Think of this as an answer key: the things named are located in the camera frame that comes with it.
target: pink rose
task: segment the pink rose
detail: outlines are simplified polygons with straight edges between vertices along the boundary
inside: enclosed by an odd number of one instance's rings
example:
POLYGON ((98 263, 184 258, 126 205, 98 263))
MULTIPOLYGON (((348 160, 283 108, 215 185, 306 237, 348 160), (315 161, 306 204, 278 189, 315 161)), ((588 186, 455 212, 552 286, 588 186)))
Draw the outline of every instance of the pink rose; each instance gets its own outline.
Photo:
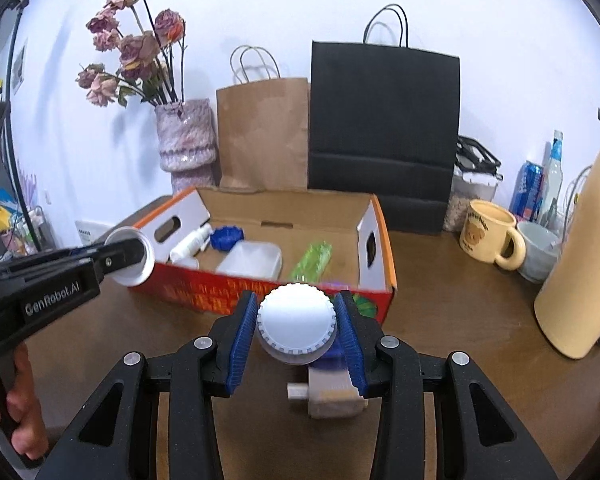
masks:
POLYGON ((155 31, 162 46, 175 43, 184 37, 184 20, 171 9, 155 17, 155 31))
POLYGON ((114 17, 115 9, 102 9, 94 18, 89 20, 86 27, 93 33, 109 32, 114 28, 118 28, 120 22, 114 17))
POLYGON ((130 7, 134 0, 107 0, 105 6, 109 9, 121 10, 130 7))
POLYGON ((91 83, 87 93, 87 101, 96 106, 107 106, 112 103, 116 97, 118 80, 114 77, 98 74, 91 83))
POLYGON ((85 90, 91 88, 94 79, 98 74, 104 72, 104 65, 102 63, 98 64, 90 64, 87 68, 85 68, 82 72, 78 74, 78 79, 75 81, 78 83, 80 88, 84 88, 85 90))
POLYGON ((145 32, 142 36, 125 36, 120 43, 122 70, 150 66, 159 52, 160 46, 152 32, 145 32))
POLYGON ((117 30, 99 32, 93 37, 93 44, 98 52, 113 50, 120 45, 120 35, 117 30))

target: blue can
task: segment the blue can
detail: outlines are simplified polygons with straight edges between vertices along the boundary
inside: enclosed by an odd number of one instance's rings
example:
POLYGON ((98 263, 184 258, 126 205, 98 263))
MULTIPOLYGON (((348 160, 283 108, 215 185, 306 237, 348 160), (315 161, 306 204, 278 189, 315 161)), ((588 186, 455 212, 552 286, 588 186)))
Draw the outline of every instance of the blue can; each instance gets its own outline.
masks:
POLYGON ((509 210, 522 220, 533 220, 542 184, 542 166, 526 161, 513 193, 509 210))

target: cream thermos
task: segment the cream thermos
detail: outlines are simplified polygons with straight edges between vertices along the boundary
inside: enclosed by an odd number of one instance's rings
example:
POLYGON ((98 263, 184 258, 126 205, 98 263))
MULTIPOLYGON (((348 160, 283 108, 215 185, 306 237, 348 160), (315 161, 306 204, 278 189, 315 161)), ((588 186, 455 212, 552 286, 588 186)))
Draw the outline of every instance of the cream thermos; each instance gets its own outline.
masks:
POLYGON ((584 357, 600 338, 600 153, 578 199, 560 261, 540 290, 535 311, 546 337, 567 357, 584 357))

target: dried flower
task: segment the dried flower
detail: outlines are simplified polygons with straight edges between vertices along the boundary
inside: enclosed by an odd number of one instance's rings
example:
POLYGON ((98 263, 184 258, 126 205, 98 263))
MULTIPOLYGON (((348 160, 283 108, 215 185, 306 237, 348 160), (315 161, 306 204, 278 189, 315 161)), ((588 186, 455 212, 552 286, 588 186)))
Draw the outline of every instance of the dried flower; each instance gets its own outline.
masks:
POLYGON ((87 90, 91 88, 96 76, 102 72, 104 72, 104 65, 102 63, 90 64, 78 74, 78 78, 75 81, 78 83, 80 88, 87 90))
POLYGON ((160 60, 160 67, 156 66, 156 72, 158 74, 168 74, 169 73, 169 67, 167 66, 167 64, 163 60, 160 60))
POLYGON ((117 30, 99 32, 93 37, 93 44, 98 52, 106 52, 120 46, 120 35, 117 30))
POLYGON ((139 65, 135 68, 120 70, 120 76, 127 81, 136 81, 138 79, 146 80, 153 76, 155 73, 154 65, 139 65))
POLYGON ((134 0, 107 0, 105 6, 109 9, 122 10, 130 7, 134 0))
POLYGON ((109 32, 118 27, 120 22, 115 18, 116 10, 111 8, 102 9, 94 18, 89 20, 86 27, 93 33, 109 32))
POLYGON ((112 103, 116 97, 118 80, 105 74, 98 74, 91 83, 87 94, 87 101, 96 106, 107 106, 112 103))
POLYGON ((138 71, 138 69, 150 68, 158 52, 160 46, 152 32, 144 32, 142 36, 125 36, 120 43, 122 71, 129 74, 137 73, 138 77, 142 77, 147 71, 138 71))
POLYGON ((155 31, 162 46, 175 43, 184 36, 184 20, 171 9, 163 10, 155 17, 155 31))

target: flower vase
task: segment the flower vase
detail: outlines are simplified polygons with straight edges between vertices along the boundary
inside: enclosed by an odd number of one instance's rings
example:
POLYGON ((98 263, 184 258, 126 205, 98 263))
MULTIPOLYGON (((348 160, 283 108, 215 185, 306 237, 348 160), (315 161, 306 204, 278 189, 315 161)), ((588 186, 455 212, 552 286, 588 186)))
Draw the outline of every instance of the flower vase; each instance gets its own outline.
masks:
POLYGON ((211 164, 218 155, 212 113, 209 99, 155 107, 160 167, 171 173, 174 194, 214 184, 211 164))

